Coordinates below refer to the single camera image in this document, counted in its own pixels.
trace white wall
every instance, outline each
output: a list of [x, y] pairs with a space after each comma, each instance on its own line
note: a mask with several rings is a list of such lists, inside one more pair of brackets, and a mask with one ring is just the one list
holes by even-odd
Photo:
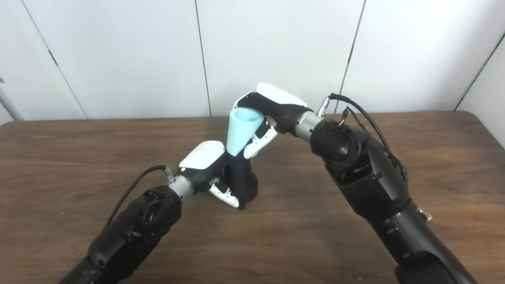
[[340, 90], [362, 0], [197, 4], [213, 115], [228, 115], [259, 82], [291, 92], [312, 109]]
[[502, 41], [458, 107], [475, 114], [505, 148], [505, 41]]
[[369, 112], [453, 110], [504, 15], [503, 0], [367, 1], [342, 95]]
[[85, 118], [18, 0], [0, 0], [0, 77], [0, 100], [16, 119]]
[[227, 115], [260, 81], [313, 109], [342, 89], [370, 112], [452, 110], [505, 32], [502, 0], [24, 3], [0, 0], [19, 120]]
[[24, 2], [88, 118], [209, 116], [194, 1]]

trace black robotic arm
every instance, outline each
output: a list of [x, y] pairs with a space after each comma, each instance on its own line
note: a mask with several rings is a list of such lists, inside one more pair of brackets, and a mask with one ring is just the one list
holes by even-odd
[[[477, 283], [426, 224], [431, 215], [412, 200], [407, 171], [359, 105], [332, 94], [314, 113], [300, 104], [280, 104], [279, 99], [271, 98], [282, 94], [275, 88], [263, 89], [266, 93], [252, 92], [238, 105], [263, 112], [277, 122], [280, 133], [289, 132], [310, 144], [352, 209], [370, 223], [398, 263], [396, 276], [401, 284]], [[364, 126], [355, 129], [343, 124], [344, 119], [336, 122], [322, 117], [330, 100], [356, 107], [378, 132], [382, 144]], [[344, 117], [349, 112], [354, 115], [348, 108]]]

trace wooden table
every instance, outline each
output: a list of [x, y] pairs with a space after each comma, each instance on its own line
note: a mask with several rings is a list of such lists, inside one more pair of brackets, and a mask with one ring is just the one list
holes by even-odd
[[[373, 117], [409, 170], [413, 198], [434, 216], [431, 228], [480, 283], [503, 283], [504, 150], [466, 112]], [[226, 131], [227, 118], [2, 126], [0, 281], [58, 282], [138, 174], [175, 169]], [[194, 196], [124, 283], [396, 283], [394, 261], [304, 141], [279, 135], [252, 165], [260, 190], [244, 211]], [[128, 200], [163, 182], [150, 174]]]

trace metal cylinder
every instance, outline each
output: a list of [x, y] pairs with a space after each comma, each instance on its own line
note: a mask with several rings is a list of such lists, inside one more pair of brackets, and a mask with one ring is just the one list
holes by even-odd
[[296, 136], [310, 143], [314, 127], [324, 118], [312, 111], [306, 111], [296, 120], [294, 132]]
[[193, 195], [193, 185], [182, 175], [176, 175], [175, 181], [167, 186], [177, 193], [182, 202]]

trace black cable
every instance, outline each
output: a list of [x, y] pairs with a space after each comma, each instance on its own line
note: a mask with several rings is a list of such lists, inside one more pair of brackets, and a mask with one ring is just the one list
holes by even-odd
[[112, 213], [109, 216], [109, 218], [107, 219], [107, 222], [105, 222], [104, 229], [107, 228], [107, 226], [109, 226], [109, 224], [112, 222], [112, 219], [114, 219], [114, 216], [118, 212], [119, 207], [121, 207], [121, 204], [123, 204], [123, 202], [125, 201], [126, 197], [130, 194], [130, 192], [135, 188], [135, 186], [140, 182], [140, 180], [142, 178], [144, 178], [150, 172], [154, 172], [154, 171], [157, 171], [157, 170], [164, 171], [166, 169], [167, 169], [167, 166], [165, 166], [165, 165], [159, 165], [159, 166], [151, 167], [151, 168], [145, 170], [142, 174], [140, 174], [140, 176], [138, 176], [138, 178], [130, 185], [130, 187], [123, 194], [123, 197], [121, 197], [121, 199], [119, 200], [119, 202], [116, 204], [116, 206], [112, 210]]
[[377, 135], [379, 136], [382, 144], [384, 145], [384, 147], [389, 151], [391, 152], [391, 149], [389, 148], [389, 145], [386, 141], [386, 138], [384, 138], [384, 135], [382, 134], [382, 132], [380, 131], [379, 127], [377, 127], [377, 124], [375, 123], [375, 121], [372, 119], [372, 117], [360, 106], [358, 105], [357, 103], [355, 103], [353, 100], [349, 99], [348, 97], [345, 97], [345, 96], [342, 96], [340, 94], [335, 94], [335, 93], [332, 93], [330, 96], [329, 96], [330, 100], [338, 100], [338, 101], [343, 101], [345, 103], [348, 103], [350, 105], [352, 105], [353, 107], [355, 107], [357, 110], [359, 110], [363, 115], [364, 117], [368, 120], [368, 122], [370, 123], [370, 125], [374, 128], [375, 132], [377, 133]]
[[[354, 102], [353, 100], [351, 100], [348, 97], [342, 96], [340, 94], [332, 93], [331, 95], [328, 96], [328, 98], [330, 100], [337, 100], [337, 101], [343, 101], [345, 103], [348, 103], [348, 104], [352, 105], [353, 107], [355, 107], [357, 110], [359, 110], [364, 115], [364, 117], [368, 120], [370, 125], [374, 128], [375, 132], [379, 136], [379, 138], [382, 142], [383, 151], [388, 155], [388, 158], [392, 161], [393, 166], [395, 166], [400, 171], [400, 173], [402, 174], [405, 181], [407, 181], [408, 180], [407, 169], [403, 166], [401, 161], [395, 155], [393, 155], [393, 152], [391, 151], [391, 148], [389, 147], [389, 144], [387, 143], [386, 138], [384, 137], [384, 135], [382, 134], [382, 132], [380, 131], [379, 127], [377, 126], [375, 121], [372, 119], [372, 117], [360, 105], [358, 105], [356, 102]], [[349, 108], [349, 107], [345, 108], [342, 118], [345, 119], [345, 117], [347, 117], [347, 115], [348, 115], [348, 112], [350, 112], [352, 114], [352, 116], [354, 117], [354, 119], [356, 120], [358, 125], [361, 127], [361, 129], [363, 129], [364, 131], [367, 131], [365, 129], [365, 126], [361, 123], [361, 121], [356, 116], [356, 113], [354, 113], [354, 111], [351, 108]]]
[[358, 125], [361, 127], [361, 129], [368, 132], [368, 130], [366, 129], [364, 124], [362, 124], [361, 121], [358, 119], [358, 116], [356, 115], [356, 113], [350, 107], [347, 107], [345, 109], [352, 114], [352, 117], [354, 117], [354, 120], [358, 123]]

